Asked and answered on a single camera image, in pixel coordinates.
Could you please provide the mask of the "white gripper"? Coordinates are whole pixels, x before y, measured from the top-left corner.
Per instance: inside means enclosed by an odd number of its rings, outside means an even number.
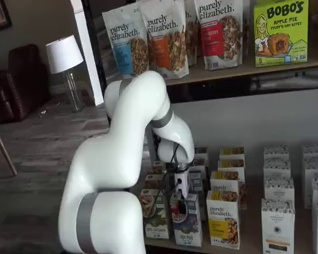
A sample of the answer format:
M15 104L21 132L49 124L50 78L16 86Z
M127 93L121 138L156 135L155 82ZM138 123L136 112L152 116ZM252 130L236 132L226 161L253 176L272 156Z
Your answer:
M182 170L174 174L175 193L172 195L172 212L175 215L186 214L185 198L189 193L189 171Z

